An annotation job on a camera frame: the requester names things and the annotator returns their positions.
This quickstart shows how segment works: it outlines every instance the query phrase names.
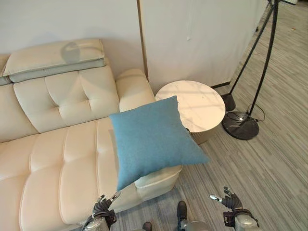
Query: gray carpet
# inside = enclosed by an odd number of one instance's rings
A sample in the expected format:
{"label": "gray carpet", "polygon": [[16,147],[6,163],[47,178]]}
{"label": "gray carpet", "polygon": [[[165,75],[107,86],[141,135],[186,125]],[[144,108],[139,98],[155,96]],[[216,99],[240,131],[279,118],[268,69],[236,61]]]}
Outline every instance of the gray carpet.
{"label": "gray carpet", "polygon": [[[235,89],[239,111],[247,109],[256,92],[270,27],[271,21]],[[220,126],[216,135],[201,145],[210,163],[185,166],[173,190],[119,213],[112,230],[129,231],[151,221],[154,231],[174,231],[180,200],[187,202],[190,219],[205,221],[214,231],[232,230],[223,223],[226,208],[208,198],[211,193],[222,195],[224,185],[239,195],[263,230],[308,230],[307,78],[307,2],[296,6],[281,3],[272,59],[257,101],[266,113],[266,120],[259,123],[259,135],[240,141]],[[223,94],[229,88],[218,91]],[[253,116],[261,118],[262,113],[256,108]]]}

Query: baseboard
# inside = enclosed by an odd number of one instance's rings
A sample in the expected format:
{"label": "baseboard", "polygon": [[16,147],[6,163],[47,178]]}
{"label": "baseboard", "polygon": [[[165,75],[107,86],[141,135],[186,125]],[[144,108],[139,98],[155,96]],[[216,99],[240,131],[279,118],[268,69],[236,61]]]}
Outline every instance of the baseboard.
{"label": "baseboard", "polygon": [[217,85],[214,85],[214,86],[211,86],[211,88],[220,88],[220,87],[223,87],[223,86],[227,86],[229,85],[231,82],[225,82],[225,83],[221,83],[221,84],[217,84]]}
{"label": "baseboard", "polygon": [[289,2],[289,1],[285,1],[285,0],[281,0],[281,1],[283,1],[283,2],[285,2],[285,3],[288,3],[288,4],[290,4],[290,5],[293,5],[293,6],[296,5],[295,3],[291,3],[291,2]]}

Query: lamp base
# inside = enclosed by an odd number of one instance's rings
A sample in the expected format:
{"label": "lamp base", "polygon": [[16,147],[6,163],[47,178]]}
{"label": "lamp base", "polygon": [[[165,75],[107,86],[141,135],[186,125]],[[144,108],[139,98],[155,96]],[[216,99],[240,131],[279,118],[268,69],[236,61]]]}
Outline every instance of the lamp base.
{"label": "lamp base", "polygon": [[221,97],[223,99],[223,102],[225,103],[226,112],[229,112],[235,109],[235,101],[231,93],[224,94]]}
{"label": "lamp base", "polygon": [[250,140],[259,133],[257,121],[246,112],[228,112],[221,123],[229,135],[239,140]]}

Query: sofa headrest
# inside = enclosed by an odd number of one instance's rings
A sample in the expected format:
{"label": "sofa headrest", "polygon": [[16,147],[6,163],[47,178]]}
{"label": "sofa headrest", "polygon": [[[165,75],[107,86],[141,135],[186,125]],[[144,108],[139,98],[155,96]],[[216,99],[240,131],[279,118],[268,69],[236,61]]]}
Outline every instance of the sofa headrest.
{"label": "sofa headrest", "polygon": [[99,39],[80,39],[15,51],[7,61],[4,75],[16,83],[102,66],[105,66],[102,42]]}
{"label": "sofa headrest", "polygon": [[4,76],[5,64],[9,58],[9,54],[0,54],[0,85],[6,85],[11,83],[11,80],[8,76]]}

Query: round side table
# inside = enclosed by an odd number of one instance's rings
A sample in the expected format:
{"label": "round side table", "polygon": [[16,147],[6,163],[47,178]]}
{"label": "round side table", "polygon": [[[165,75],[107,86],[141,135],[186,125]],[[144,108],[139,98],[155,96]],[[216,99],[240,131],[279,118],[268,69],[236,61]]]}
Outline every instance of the round side table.
{"label": "round side table", "polygon": [[162,100],[176,95],[181,121],[197,144],[205,142],[225,116],[221,96],[209,86],[181,80],[162,87],[155,96]]}

